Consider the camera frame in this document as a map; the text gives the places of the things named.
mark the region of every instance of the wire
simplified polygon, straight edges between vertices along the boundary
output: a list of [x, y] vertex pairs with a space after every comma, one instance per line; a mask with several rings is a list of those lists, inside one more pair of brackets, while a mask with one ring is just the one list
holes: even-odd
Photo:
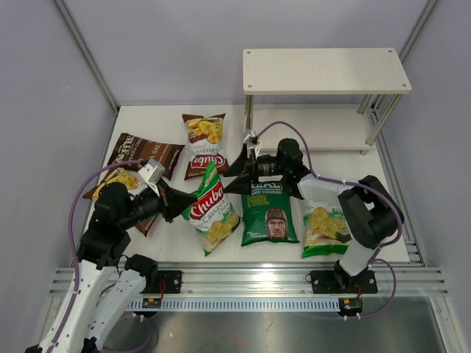
[[358, 299], [361, 297], [361, 294], [363, 294], [363, 286], [359, 285], [358, 286], [358, 295], [355, 297], [355, 299]]
[[107, 287], [105, 287], [105, 289], [102, 290], [102, 292], [100, 293], [100, 296], [102, 296], [103, 294], [105, 294], [107, 290], [113, 288], [114, 286], [115, 286], [115, 283], [113, 283], [112, 285], [108, 285]]
[[134, 349], [130, 349], [129, 351], [120, 351], [118, 349], [112, 349], [112, 348], [109, 348], [109, 347], [106, 347], [106, 346], [103, 346], [103, 349], [106, 350], [106, 351], [109, 351], [109, 352], [112, 352], [112, 353], [137, 353], [139, 351], [141, 351], [142, 349], [144, 349], [150, 342], [151, 338], [152, 338], [152, 333], [157, 329], [157, 327], [155, 327], [155, 324], [152, 322], [152, 320], [146, 318], [145, 316], [136, 316], [136, 315], [128, 315], [128, 316], [123, 316], [122, 318], [120, 318], [118, 320], [118, 322], [120, 321], [123, 321], [123, 320], [126, 320], [128, 318], [134, 318], [134, 317], [138, 317], [140, 318], [141, 320], [145, 320], [145, 322], [147, 323], [147, 326], [148, 326], [148, 335], [147, 335], [147, 338], [146, 340], [137, 348], [134, 348]]
[[59, 324], [59, 327], [57, 328], [56, 334], [52, 338], [52, 345], [49, 346], [47, 349], [46, 353], [51, 353], [52, 349], [56, 346], [57, 340], [60, 337], [60, 334], [64, 330], [64, 326], [68, 320], [68, 317], [71, 314], [72, 307], [74, 307], [75, 299], [77, 298], [77, 292], [79, 290], [79, 285], [80, 285], [80, 268], [79, 268], [79, 260], [77, 259], [77, 248], [75, 246], [75, 241], [74, 241], [74, 231], [73, 231], [73, 225], [74, 225], [74, 213], [75, 213], [75, 208], [77, 207], [77, 203], [80, 199], [80, 196], [82, 195], [84, 189], [87, 187], [88, 183], [94, 180], [97, 176], [99, 176], [101, 173], [104, 171], [107, 171], [108, 169], [111, 168], [117, 168], [122, 165], [130, 165], [130, 164], [140, 164], [142, 161], [140, 160], [126, 160], [124, 162], [117, 162], [113, 163], [110, 165], [107, 165], [104, 168], [99, 169], [92, 175], [90, 175], [84, 183], [80, 186], [79, 190], [77, 191], [77, 194], [74, 197], [74, 200], [72, 201], [71, 209], [68, 214], [68, 243], [70, 246], [70, 250], [72, 253], [72, 261], [74, 263], [74, 292], [72, 293], [71, 300], [68, 303], [67, 309], [65, 310], [64, 317], [62, 321]]
[[[121, 259], [122, 257], [126, 257], [126, 260], [129, 260], [129, 259], [130, 259], [130, 257], [127, 256], [127, 255], [125, 255], [125, 254], [122, 254], [119, 259]], [[119, 262], [116, 264], [116, 270], [117, 270], [117, 272], [118, 272], [118, 275], [121, 276], [121, 272], [122, 272], [122, 271], [119, 271]]]
[[299, 136], [299, 138], [301, 139], [302, 141], [302, 144], [304, 145], [304, 148], [306, 150], [306, 154], [308, 155], [308, 164], [309, 164], [309, 171], [312, 173], [312, 175], [317, 178], [318, 180], [322, 180], [324, 182], [331, 182], [333, 184], [337, 184], [337, 185], [349, 185], [349, 186], [356, 186], [358, 188], [363, 188], [364, 190], [367, 190], [369, 191], [370, 193], [373, 193], [375, 194], [378, 198], [381, 199], [381, 201], [383, 201], [385, 204], [388, 205], [388, 207], [392, 210], [392, 212], [394, 213], [394, 217], [396, 218], [396, 222], [397, 222], [397, 235], [396, 237], [391, 240], [391, 241], [386, 241], [385, 243], [382, 243], [379, 245], [379, 247], [376, 248], [376, 250], [373, 252], [373, 255], [370, 257], [370, 259], [368, 260], [368, 264], [372, 264], [374, 262], [374, 259], [377, 257], [377, 255], [379, 254], [379, 252], [381, 251], [381, 249], [385, 246], [389, 246], [389, 245], [392, 245], [396, 242], [399, 241], [399, 239], [401, 238], [402, 234], [403, 234], [403, 222], [401, 221], [400, 219], [400, 215], [399, 215], [399, 211], [397, 210], [397, 208], [392, 204], [392, 202], [390, 202], [388, 200], [387, 197], [385, 197], [382, 193], [380, 193], [379, 191], [367, 186], [367, 185], [363, 185], [363, 184], [360, 184], [359, 182], [344, 182], [342, 180], [338, 180], [338, 179], [333, 179], [333, 178], [326, 178], [326, 177], [323, 177], [323, 176], [319, 176], [315, 170], [314, 170], [314, 167], [312, 166], [312, 160], [311, 160], [311, 154], [309, 153], [309, 147], [308, 147], [308, 143], [306, 142], [305, 138], [301, 135], [301, 132], [296, 129], [293, 125], [291, 125], [290, 123], [286, 123], [285, 121], [274, 121], [273, 123], [270, 123], [268, 124], [267, 126], [265, 126], [264, 129], [262, 129], [259, 133], [258, 133], [258, 137], [260, 137], [261, 135], [263, 135], [268, 129], [270, 129], [271, 127], [273, 127], [274, 125], [285, 125], [287, 127], [289, 127], [290, 129], [292, 129], [294, 132], [296, 132], [296, 134]]
[[391, 264], [388, 263], [386, 260], [383, 260], [383, 259], [374, 259], [373, 262], [374, 263], [384, 263], [386, 266], [388, 266], [389, 270], [391, 271], [391, 275], [392, 275], [392, 292], [391, 292], [391, 296], [389, 297], [388, 301], [384, 304], [384, 306], [382, 308], [380, 308], [379, 310], [376, 310], [373, 313], [362, 315], [361, 318], [372, 318], [373, 316], [381, 314], [384, 310], [386, 310], [389, 306], [391, 306], [391, 303], [392, 303], [392, 301], [394, 300], [394, 298], [396, 296], [397, 277], [396, 277], [396, 272], [392, 268]]

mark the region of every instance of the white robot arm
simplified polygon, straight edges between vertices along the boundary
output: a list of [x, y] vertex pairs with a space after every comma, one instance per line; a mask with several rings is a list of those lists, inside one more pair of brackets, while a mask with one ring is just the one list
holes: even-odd
[[144, 288], [155, 290], [157, 263], [134, 255], [111, 293], [96, 306], [110, 275], [130, 242], [126, 230], [157, 214], [172, 222], [196, 197], [170, 188], [160, 177], [163, 166], [150, 160], [140, 174], [149, 186], [135, 199], [126, 187], [114, 182], [99, 192], [95, 210], [77, 251], [78, 290], [72, 280], [57, 317], [37, 345], [26, 353], [98, 353], [129, 303]]
[[251, 195], [252, 186], [258, 184], [260, 177], [281, 176], [281, 184], [288, 195], [340, 207], [353, 238], [333, 269], [338, 286], [329, 287], [331, 290], [340, 288], [341, 293], [354, 293], [359, 281], [368, 278], [364, 276], [365, 269], [381, 241], [402, 226], [403, 214], [374, 176], [366, 176], [355, 183], [315, 176], [302, 163], [300, 146], [292, 138], [278, 143], [276, 156], [258, 156], [259, 148], [258, 136], [247, 131], [240, 155], [224, 173], [226, 177], [236, 177], [224, 192]]

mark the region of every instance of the white wall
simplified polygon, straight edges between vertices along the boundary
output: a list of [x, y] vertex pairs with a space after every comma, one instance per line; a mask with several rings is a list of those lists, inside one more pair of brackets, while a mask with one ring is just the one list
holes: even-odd
[[113, 115], [52, 1], [0, 0], [0, 48], [0, 347], [24, 352], [70, 263], [68, 208]]
[[[405, 65], [412, 91], [385, 125], [430, 265], [471, 332], [471, 2], [441, 1]], [[471, 348], [471, 337], [466, 335]]]
[[126, 105], [241, 102], [242, 50], [251, 47], [399, 51], [426, 0], [66, 2]]

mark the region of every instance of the white table surface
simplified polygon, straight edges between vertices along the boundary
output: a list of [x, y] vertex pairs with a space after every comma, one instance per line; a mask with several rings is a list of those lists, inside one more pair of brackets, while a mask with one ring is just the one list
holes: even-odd
[[[183, 113], [205, 116], [227, 113], [224, 119], [223, 146], [226, 157], [231, 163], [240, 152], [241, 136], [245, 126], [245, 116], [232, 114], [233, 107], [233, 105], [123, 106], [113, 130], [105, 162], [108, 161], [122, 132], [157, 142], [185, 144], [187, 132], [181, 118]], [[306, 126], [298, 128], [301, 131], [308, 131]], [[311, 156], [314, 168], [323, 176], [356, 180], [371, 174], [386, 185], [376, 148], [371, 150], [367, 156], [361, 156], [357, 151], [319, 151], [312, 152]], [[192, 192], [198, 188], [202, 178], [197, 177], [184, 181], [187, 164], [188, 155], [185, 148], [169, 184], [173, 188]], [[232, 179], [222, 177], [223, 184], [227, 185]], [[239, 195], [229, 195], [229, 197], [235, 210], [239, 215], [242, 215], [241, 197]], [[301, 259], [302, 239], [300, 236], [303, 232], [300, 202], [291, 198], [291, 205], [294, 227], [301, 240], [301, 243], [298, 244], [275, 244], [265, 241], [242, 248], [241, 241], [244, 229], [242, 224], [212, 254], [205, 257], [199, 236], [187, 221], [179, 216], [172, 224], [168, 224], [159, 217], [146, 238], [134, 228], [129, 230], [132, 241], [125, 254], [142, 254], [161, 262], [179, 263], [309, 263], [337, 260], [339, 256], [334, 254]], [[409, 261], [402, 239], [393, 246], [385, 248], [380, 253], [380, 257], [392, 262]]]

